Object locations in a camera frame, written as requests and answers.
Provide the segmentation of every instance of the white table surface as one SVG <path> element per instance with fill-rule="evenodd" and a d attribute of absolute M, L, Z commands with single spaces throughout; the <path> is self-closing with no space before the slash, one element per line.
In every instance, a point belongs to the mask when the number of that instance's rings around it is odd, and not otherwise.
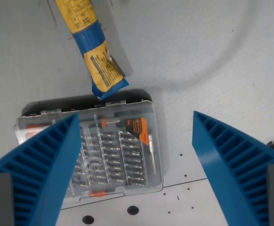
<path fill-rule="evenodd" d="M 0 157 L 17 145 L 13 126 L 27 103 L 91 94 L 77 45 L 50 2 L 57 27 L 46 0 L 0 0 Z M 193 110 L 274 140 L 274 1 L 112 2 L 93 5 L 126 89 L 145 89 L 155 103 L 165 186 L 206 177 L 191 145 Z"/>

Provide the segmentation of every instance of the orange label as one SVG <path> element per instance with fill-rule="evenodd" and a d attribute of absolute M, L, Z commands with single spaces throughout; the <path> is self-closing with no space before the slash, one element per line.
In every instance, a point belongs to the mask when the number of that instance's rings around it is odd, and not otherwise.
<path fill-rule="evenodd" d="M 91 192 L 89 194 L 89 197 L 102 198 L 102 197 L 106 196 L 107 194 L 108 194 L 108 192 Z"/>
<path fill-rule="evenodd" d="M 139 135 L 139 140 L 141 140 L 143 143 L 146 145 L 148 144 L 148 134 L 147 134 L 147 124 L 146 124 L 146 119 L 141 118 L 141 125 L 142 125 L 142 132 Z"/>

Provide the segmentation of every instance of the transparent case lid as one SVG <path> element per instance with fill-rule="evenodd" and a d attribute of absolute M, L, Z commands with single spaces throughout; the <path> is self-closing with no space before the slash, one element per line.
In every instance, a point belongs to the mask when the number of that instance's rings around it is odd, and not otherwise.
<path fill-rule="evenodd" d="M 17 119 L 19 144 L 73 112 L 78 113 L 81 152 L 63 207 L 163 188 L 154 105 L 151 101 L 80 111 L 43 112 Z"/>

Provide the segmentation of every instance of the black hole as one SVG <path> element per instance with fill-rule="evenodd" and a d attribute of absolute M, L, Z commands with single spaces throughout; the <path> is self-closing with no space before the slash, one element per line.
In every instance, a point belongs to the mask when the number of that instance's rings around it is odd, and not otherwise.
<path fill-rule="evenodd" d="M 127 209 L 128 214 L 136 215 L 139 212 L 139 208 L 137 206 L 130 206 Z"/>
<path fill-rule="evenodd" d="M 86 224 L 86 225 L 91 225 L 94 223 L 94 217 L 86 215 L 82 218 L 82 221 Z"/>
<path fill-rule="evenodd" d="M 268 142 L 267 146 L 269 146 L 270 148 L 274 149 L 274 140 Z"/>

